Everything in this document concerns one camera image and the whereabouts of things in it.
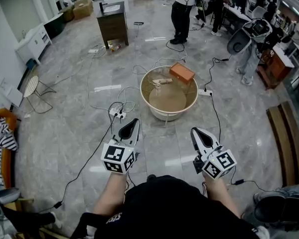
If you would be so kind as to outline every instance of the human arm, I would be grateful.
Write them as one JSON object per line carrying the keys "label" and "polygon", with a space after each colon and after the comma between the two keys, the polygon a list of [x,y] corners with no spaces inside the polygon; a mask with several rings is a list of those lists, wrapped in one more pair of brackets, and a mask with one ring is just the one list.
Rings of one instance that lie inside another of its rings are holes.
{"label": "human arm", "polygon": [[112,216],[124,202],[127,174],[112,173],[104,191],[94,206],[93,213]]}
{"label": "human arm", "polygon": [[224,181],[222,179],[213,180],[208,175],[204,175],[204,177],[208,198],[221,202],[228,210],[240,218],[237,206],[229,195]]}

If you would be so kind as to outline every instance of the orange chair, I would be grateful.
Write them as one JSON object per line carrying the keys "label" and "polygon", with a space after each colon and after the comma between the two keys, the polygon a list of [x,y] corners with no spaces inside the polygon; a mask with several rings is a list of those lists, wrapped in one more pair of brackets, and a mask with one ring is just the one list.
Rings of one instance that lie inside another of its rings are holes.
{"label": "orange chair", "polygon": [[[8,124],[9,129],[14,132],[16,128],[16,115],[6,108],[2,108],[0,109],[0,118],[5,118],[5,122]],[[5,187],[11,188],[11,150],[5,148],[2,150],[1,174]]]}

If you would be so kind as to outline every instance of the sneaker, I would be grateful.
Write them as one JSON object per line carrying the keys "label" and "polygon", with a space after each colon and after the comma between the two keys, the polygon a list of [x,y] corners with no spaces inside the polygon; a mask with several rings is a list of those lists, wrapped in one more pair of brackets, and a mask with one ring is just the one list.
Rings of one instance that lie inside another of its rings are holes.
{"label": "sneaker", "polygon": [[204,22],[201,19],[196,18],[196,16],[193,16],[193,19],[195,20],[197,25],[202,25]]}
{"label": "sneaker", "polygon": [[54,224],[56,225],[56,227],[58,228],[58,229],[61,229],[62,228],[62,223],[58,220],[58,218],[56,217],[56,215],[55,215],[55,213],[54,212],[50,212],[53,216],[54,216],[54,218],[55,218],[55,222],[54,222]]}
{"label": "sneaker", "polygon": [[171,44],[183,44],[185,42],[187,42],[187,40],[182,40],[180,38],[175,38],[175,39],[172,39],[171,41],[169,41]]}
{"label": "sneaker", "polygon": [[146,181],[149,182],[149,181],[152,181],[154,179],[156,179],[156,175],[151,174],[151,175],[148,176],[148,179]]}
{"label": "sneaker", "polygon": [[211,34],[212,34],[212,35],[216,35],[216,36],[218,36],[218,37],[220,37],[220,36],[221,36],[221,34],[220,34],[220,33],[218,33],[218,32],[217,32],[217,33],[215,33],[214,31],[211,31]]}
{"label": "sneaker", "polygon": [[237,73],[237,74],[243,74],[241,71],[240,71],[240,68],[236,68],[236,70],[235,70],[235,72]]}
{"label": "sneaker", "polygon": [[253,84],[253,78],[251,78],[250,81],[248,81],[245,77],[241,80],[241,83],[246,85],[246,86],[251,86]]}

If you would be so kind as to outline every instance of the striped cloth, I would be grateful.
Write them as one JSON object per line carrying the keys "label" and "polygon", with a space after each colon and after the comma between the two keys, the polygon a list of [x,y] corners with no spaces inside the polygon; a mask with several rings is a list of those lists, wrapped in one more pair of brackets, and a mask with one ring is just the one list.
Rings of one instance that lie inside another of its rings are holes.
{"label": "striped cloth", "polygon": [[5,123],[5,118],[0,119],[0,186],[4,186],[1,175],[1,160],[3,148],[12,151],[18,150],[18,145],[14,139],[13,132],[9,129],[7,123]]}

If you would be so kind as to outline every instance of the white power strip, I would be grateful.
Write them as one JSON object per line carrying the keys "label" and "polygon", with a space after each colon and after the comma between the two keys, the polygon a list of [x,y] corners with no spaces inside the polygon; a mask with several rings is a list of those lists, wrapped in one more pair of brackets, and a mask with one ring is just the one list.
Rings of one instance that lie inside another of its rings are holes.
{"label": "white power strip", "polygon": [[203,96],[212,96],[213,92],[211,90],[198,90],[198,93]]}
{"label": "white power strip", "polygon": [[98,51],[99,51],[99,49],[96,49],[96,50],[89,50],[89,54],[96,54],[96,53],[98,53]]}
{"label": "white power strip", "polygon": [[110,115],[112,115],[113,117],[118,118],[118,119],[120,119],[121,116],[123,116],[121,119],[124,120],[126,118],[126,113],[122,112],[120,114],[120,110],[121,110],[121,108],[119,108],[119,109],[112,108],[110,110]]}

